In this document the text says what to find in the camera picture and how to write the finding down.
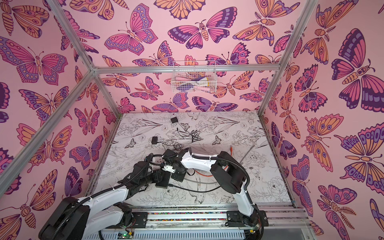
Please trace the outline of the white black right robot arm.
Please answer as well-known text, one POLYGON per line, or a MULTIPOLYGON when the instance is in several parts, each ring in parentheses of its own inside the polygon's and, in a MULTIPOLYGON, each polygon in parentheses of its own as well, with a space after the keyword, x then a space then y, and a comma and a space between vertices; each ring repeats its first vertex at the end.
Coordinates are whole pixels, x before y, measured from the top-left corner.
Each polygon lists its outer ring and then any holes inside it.
POLYGON ((185 175, 188 169, 210 172, 219 186, 233 195, 243 225, 253 228, 257 240, 263 237, 264 228, 268 225, 267 217, 248 193, 249 174, 229 153, 222 151, 218 155, 202 155, 187 148, 179 153, 166 150, 162 159, 172 174, 185 175))

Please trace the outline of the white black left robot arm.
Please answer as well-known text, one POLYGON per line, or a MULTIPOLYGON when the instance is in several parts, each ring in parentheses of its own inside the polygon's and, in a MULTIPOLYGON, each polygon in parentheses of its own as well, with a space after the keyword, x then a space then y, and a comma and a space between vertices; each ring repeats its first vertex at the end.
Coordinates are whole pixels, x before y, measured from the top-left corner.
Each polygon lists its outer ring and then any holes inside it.
POLYGON ((110 225, 117 225, 130 211, 125 200, 139 193, 150 184, 168 181, 175 169, 166 164, 156 164, 154 155, 134 165, 133 171, 118 181, 117 185, 93 195, 76 199, 67 197, 61 201, 54 213, 39 232, 40 240, 81 240, 110 225))

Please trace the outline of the black network switch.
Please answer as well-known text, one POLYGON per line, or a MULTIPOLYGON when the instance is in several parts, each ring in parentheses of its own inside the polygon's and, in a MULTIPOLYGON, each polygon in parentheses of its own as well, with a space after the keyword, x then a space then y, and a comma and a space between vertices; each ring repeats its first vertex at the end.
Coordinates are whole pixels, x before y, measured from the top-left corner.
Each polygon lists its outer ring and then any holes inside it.
POLYGON ((158 180, 155 184, 156 188, 167 189, 172 173, 161 171, 158 173, 158 180))

